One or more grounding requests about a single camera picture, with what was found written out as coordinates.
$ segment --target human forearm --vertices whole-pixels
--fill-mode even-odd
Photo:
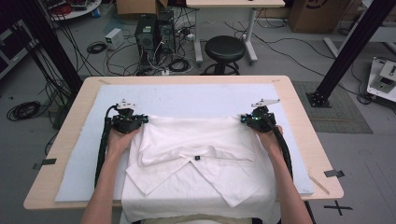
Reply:
[[[282,223],[312,223],[304,202],[294,187],[279,146],[268,147],[268,155],[274,167]]]
[[[96,189],[87,205],[81,223],[111,223],[116,172],[120,156],[107,155]]]

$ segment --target concrete floor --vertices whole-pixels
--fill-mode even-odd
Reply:
[[[104,36],[113,28],[123,29],[125,34],[134,33],[135,22],[120,21],[114,8],[103,7],[102,17],[92,18],[90,15],[68,21],[71,32],[78,42],[80,51],[85,50],[94,41],[104,41]],[[234,27],[241,29],[239,23]],[[233,35],[234,31],[223,22],[210,22],[203,26],[202,39],[214,35]],[[76,63],[75,52],[64,35],[57,29],[61,43],[72,63]],[[309,42],[317,51],[331,55],[322,38],[330,36],[340,45],[344,37],[333,35],[295,34],[289,26],[270,29],[256,25],[254,33],[266,41],[281,38],[299,38]],[[259,61],[252,66],[248,57],[238,64],[242,75],[286,75],[291,80],[321,81],[322,76],[308,71],[290,58],[274,52],[257,38],[252,38],[253,46]],[[271,47],[291,55],[304,66],[321,74],[326,74],[333,60],[320,56],[301,41],[284,40]],[[120,51],[112,59],[112,63],[128,66],[138,60],[137,47]],[[192,44],[186,45],[187,53],[192,52]],[[369,43],[354,64],[354,74],[367,85],[373,57],[385,57],[396,60],[395,55],[381,43]],[[90,55],[89,62],[103,73],[105,53]],[[202,68],[211,61],[204,55]],[[186,75],[197,75],[195,68]],[[86,68],[79,71],[82,77],[89,76]],[[351,91],[358,91],[359,82],[348,70],[341,83]],[[33,169],[34,163],[45,159],[44,148],[51,137],[56,134],[48,118],[7,120],[8,110],[21,103],[37,100],[44,104],[48,97],[41,93],[46,82],[40,70],[30,57],[25,57],[4,78],[0,80],[0,224],[8,223],[78,223],[82,210],[28,211],[23,208],[23,201],[38,173]],[[336,170],[342,170],[346,176],[340,178],[345,196],[338,200],[340,206],[352,207],[353,210],[342,210],[342,215],[335,209],[324,208],[324,205],[335,205],[334,201],[311,202],[315,220],[320,224],[327,223],[395,223],[396,222],[396,115],[382,105],[362,105],[356,96],[349,94],[353,102],[373,130],[373,134],[318,133],[318,138]],[[113,223],[120,219],[120,209],[114,209]]]

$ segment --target chair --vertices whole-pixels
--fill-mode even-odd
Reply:
[[[211,67],[215,67],[213,75],[239,75],[239,66],[236,62],[245,55],[245,45],[242,41],[233,36],[215,36],[206,42],[205,52],[216,63],[209,65],[201,76],[212,75],[207,73]],[[233,71],[225,74],[225,67],[229,67]]]

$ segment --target round stool seat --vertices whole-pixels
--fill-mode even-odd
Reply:
[[[233,36],[219,35],[206,42],[205,52],[217,63],[233,63],[244,56],[245,45]]]

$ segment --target floor mat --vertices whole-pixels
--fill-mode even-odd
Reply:
[[[312,126],[318,133],[373,133],[346,91],[336,87],[329,98],[331,108],[312,107],[307,92],[314,92],[319,82],[293,81]]]

